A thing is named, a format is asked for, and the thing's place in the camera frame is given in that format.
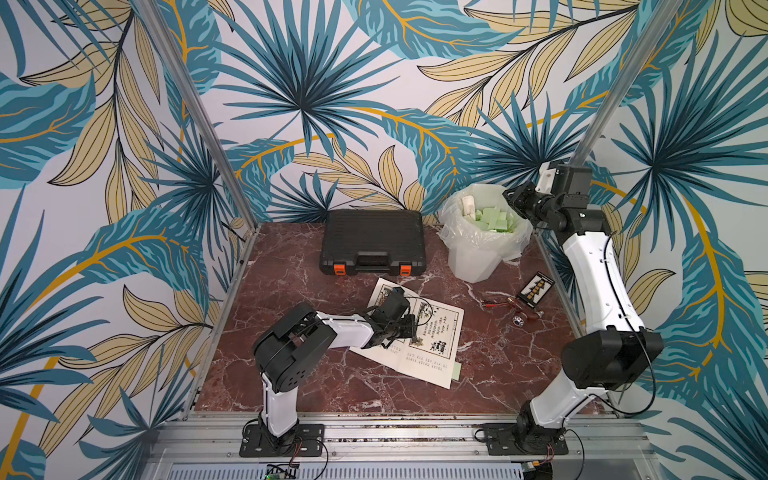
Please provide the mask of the green cover picture book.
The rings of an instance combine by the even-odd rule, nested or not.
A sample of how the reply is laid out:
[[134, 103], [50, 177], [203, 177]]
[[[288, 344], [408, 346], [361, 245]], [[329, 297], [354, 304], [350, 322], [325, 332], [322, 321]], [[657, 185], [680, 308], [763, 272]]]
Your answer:
[[395, 340], [388, 348], [350, 350], [400, 374], [449, 389], [454, 373], [460, 370], [456, 355], [464, 310], [403, 290], [417, 320], [415, 335]]

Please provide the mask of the green sticky note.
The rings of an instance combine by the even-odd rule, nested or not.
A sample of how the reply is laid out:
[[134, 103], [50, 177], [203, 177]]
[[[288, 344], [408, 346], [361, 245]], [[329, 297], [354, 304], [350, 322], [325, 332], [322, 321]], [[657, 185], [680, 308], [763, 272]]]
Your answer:
[[462, 364], [459, 362], [455, 362], [453, 366], [453, 372], [452, 372], [453, 381], [458, 382], [460, 380], [461, 369], [462, 369]]

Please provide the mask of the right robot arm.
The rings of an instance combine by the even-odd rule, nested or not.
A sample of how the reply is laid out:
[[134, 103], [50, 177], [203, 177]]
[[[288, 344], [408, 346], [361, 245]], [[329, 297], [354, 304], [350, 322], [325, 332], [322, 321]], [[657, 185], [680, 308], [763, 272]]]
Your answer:
[[569, 260], [579, 288], [586, 333], [568, 343], [561, 371], [524, 404], [515, 426], [518, 443], [553, 443], [568, 419], [591, 401], [653, 371], [662, 352], [660, 334], [647, 329], [621, 278], [606, 214], [591, 207], [592, 171], [547, 162], [537, 182], [508, 189], [510, 207], [538, 229], [551, 231]]

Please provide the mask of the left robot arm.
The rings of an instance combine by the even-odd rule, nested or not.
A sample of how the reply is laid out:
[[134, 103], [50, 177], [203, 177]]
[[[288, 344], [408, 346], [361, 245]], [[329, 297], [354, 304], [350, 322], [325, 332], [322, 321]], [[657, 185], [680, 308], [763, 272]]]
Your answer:
[[379, 305], [349, 316], [333, 316], [301, 302], [256, 341], [253, 349], [262, 380], [260, 423], [272, 441], [295, 435], [300, 385], [332, 349], [387, 348], [417, 331], [417, 320], [401, 287]]

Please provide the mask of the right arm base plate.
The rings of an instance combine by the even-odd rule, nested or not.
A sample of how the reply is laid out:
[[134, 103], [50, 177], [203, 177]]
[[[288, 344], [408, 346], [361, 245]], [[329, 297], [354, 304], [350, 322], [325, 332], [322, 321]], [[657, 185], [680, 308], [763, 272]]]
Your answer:
[[490, 456], [535, 456], [549, 458], [569, 453], [564, 430], [537, 425], [486, 423], [476, 429], [473, 439], [486, 446]]

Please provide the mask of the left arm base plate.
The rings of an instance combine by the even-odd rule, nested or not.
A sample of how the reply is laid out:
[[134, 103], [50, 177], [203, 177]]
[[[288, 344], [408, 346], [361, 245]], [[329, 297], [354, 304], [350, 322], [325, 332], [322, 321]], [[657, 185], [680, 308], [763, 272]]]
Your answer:
[[238, 454], [241, 458], [319, 458], [324, 438], [323, 424], [298, 423], [284, 435], [274, 436], [266, 425], [249, 423], [243, 428]]

